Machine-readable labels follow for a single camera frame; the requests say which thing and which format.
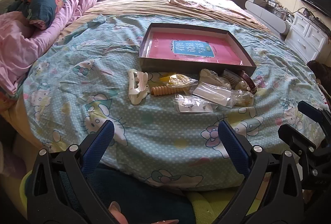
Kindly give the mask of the white card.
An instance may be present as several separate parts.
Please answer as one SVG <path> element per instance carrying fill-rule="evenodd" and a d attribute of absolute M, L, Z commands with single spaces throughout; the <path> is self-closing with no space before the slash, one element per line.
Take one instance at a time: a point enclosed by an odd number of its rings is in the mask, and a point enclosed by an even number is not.
<path fill-rule="evenodd" d="M 235 106 L 235 98 L 231 90 L 221 86 L 200 82 L 190 88 L 190 93 L 215 104 L 232 108 Z"/>

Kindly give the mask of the earring card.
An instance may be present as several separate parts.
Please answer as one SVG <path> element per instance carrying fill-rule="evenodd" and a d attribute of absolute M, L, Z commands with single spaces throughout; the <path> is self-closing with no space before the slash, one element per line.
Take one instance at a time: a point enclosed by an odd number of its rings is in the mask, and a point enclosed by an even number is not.
<path fill-rule="evenodd" d="M 217 104 L 194 95 L 176 94 L 173 103 L 180 113 L 214 113 L 218 107 Z"/>

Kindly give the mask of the cream white hair claw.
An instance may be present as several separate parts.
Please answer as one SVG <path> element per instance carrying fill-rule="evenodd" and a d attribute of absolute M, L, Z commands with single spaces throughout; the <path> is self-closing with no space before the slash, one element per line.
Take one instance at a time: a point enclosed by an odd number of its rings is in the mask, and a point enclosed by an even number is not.
<path fill-rule="evenodd" d="M 128 97 L 133 105 L 139 105 L 150 93 L 148 73 L 134 68 L 128 70 Z"/>

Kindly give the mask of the beige item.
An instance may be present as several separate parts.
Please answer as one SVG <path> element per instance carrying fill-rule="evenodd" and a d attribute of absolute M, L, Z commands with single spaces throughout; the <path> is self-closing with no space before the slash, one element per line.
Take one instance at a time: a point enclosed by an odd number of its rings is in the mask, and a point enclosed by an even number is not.
<path fill-rule="evenodd" d="M 199 82 L 208 83 L 214 86 L 223 87 L 227 90 L 231 90 L 231 84 L 227 79 L 218 76 L 217 73 L 208 69 L 202 69 L 199 74 Z"/>

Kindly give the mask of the pearl hair clip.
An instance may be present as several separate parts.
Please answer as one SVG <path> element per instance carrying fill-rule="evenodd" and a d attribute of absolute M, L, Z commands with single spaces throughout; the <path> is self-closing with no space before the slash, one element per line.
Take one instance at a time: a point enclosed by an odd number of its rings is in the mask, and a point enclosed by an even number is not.
<path fill-rule="evenodd" d="M 248 84 L 245 81 L 240 81 L 234 89 L 232 89 L 232 97 L 236 106 L 253 106 L 254 95 L 251 93 Z"/>

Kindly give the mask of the Hello Kitty teal bed sheet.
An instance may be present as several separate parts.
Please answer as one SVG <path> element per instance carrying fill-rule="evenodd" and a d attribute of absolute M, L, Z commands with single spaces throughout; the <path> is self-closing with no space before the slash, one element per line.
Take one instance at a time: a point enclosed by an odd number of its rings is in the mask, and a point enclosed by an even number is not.
<path fill-rule="evenodd" d="M 127 73 L 139 68 L 140 44 L 152 23 L 229 31 L 257 66 L 253 106 L 181 113 L 173 96 L 152 95 L 133 105 Z M 22 90 L 30 129 L 51 151 L 80 143 L 111 120 L 115 134 L 102 162 L 157 187 L 215 190 L 240 185 L 242 176 L 218 137 L 221 120 L 271 153 L 287 148 L 278 137 L 283 124 L 314 144 L 324 139 L 321 127 L 297 109 L 300 101 L 327 108 L 314 74 L 299 55 L 269 33 L 221 21 L 98 16 L 39 58 Z"/>

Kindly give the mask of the white drawer cabinet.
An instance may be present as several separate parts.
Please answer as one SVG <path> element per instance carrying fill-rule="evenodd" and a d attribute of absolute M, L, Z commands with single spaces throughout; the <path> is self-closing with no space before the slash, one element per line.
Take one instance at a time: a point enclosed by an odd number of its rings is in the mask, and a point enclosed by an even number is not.
<path fill-rule="evenodd" d="M 326 33 L 300 12 L 295 13 L 285 43 L 305 63 L 318 61 L 326 64 L 326 60 L 330 55 L 330 42 Z"/>

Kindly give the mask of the white grey dressing table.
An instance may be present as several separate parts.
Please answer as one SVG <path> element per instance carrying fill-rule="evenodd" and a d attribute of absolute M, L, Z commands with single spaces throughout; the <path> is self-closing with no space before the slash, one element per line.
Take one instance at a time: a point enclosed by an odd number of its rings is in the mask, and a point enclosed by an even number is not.
<path fill-rule="evenodd" d="M 269 12 L 266 9 L 266 2 L 263 0 L 233 0 L 240 8 L 251 14 L 259 22 L 264 24 L 277 37 L 285 40 L 289 25 L 284 20 Z"/>

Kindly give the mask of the dark shallow cardboard box tray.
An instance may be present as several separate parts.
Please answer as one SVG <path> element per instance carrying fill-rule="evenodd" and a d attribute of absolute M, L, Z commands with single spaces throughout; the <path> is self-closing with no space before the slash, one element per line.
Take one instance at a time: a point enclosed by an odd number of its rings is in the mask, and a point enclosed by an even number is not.
<path fill-rule="evenodd" d="M 243 65 L 222 64 L 222 63 L 204 63 L 176 60 L 160 60 L 145 57 L 145 45 L 151 37 L 152 33 L 182 33 L 182 34 L 197 34 L 207 35 L 212 37 L 221 37 L 228 35 L 230 41 L 234 42 L 236 49 L 243 59 Z M 212 27 L 186 25 L 186 24 L 170 24 L 170 23 L 151 23 L 146 31 L 146 34 L 141 42 L 139 50 L 139 65 L 144 72 L 175 72 L 175 73 L 200 73 L 202 69 L 209 69 L 216 73 L 222 73 L 228 69 L 235 73 L 245 72 L 248 76 L 252 76 L 256 70 L 256 64 L 248 55 L 247 51 L 241 43 L 224 29 L 216 29 Z"/>

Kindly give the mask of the pink quilt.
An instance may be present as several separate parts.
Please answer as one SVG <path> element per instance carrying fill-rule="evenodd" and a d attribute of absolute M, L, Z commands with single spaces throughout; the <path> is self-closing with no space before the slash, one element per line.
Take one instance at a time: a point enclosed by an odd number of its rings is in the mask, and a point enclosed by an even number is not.
<path fill-rule="evenodd" d="M 60 32 L 81 17 L 97 0 L 66 0 L 50 27 L 37 29 L 22 12 L 1 15 L 1 91 L 13 98 L 32 64 L 58 38 Z"/>

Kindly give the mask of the pink floral thin blanket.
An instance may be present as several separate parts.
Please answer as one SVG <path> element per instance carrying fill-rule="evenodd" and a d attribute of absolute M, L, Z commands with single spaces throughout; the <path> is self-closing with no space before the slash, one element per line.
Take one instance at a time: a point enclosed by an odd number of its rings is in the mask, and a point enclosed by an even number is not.
<path fill-rule="evenodd" d="M 258 23 L 256 18 L 231 0 L 168 0 L 168 2 L 198 10 L 215 11 L 237 19 L 245 19 L 251 23 Z"/>

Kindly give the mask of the tan brown blanket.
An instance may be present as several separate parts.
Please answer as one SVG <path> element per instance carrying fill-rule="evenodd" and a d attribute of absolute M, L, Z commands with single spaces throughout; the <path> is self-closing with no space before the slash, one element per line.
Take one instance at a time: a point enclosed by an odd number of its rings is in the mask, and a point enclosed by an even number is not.
<path fill-rule="evenodd" d="M 258 23 L 251 23 L 245 19 L 237 19 L 225 14 L 219 14 L 215 11 L 204 11 L 196 8 L 174 5 L 169 3 L 168 0 L 102 0 L 89 8 L 81 18 L 64 28 L 57 39 L 64 38 L 84 23 L 99 15 L 162 15 L 189 17 L 201 20 L 218 20 L 271 33 L 271 31 L 259 21 Z"/>

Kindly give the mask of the dark teal floral pillow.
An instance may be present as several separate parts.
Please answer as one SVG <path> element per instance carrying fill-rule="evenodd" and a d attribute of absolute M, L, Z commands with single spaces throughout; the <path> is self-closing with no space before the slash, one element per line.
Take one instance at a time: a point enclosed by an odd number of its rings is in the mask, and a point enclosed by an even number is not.
<path fill-rule="evenodd" d="M 65 0 L 14 0 L 7 6 L 5 13 L 22 12 L 29 24 L 45 30 L 51 25 L 64 3 Z"/>

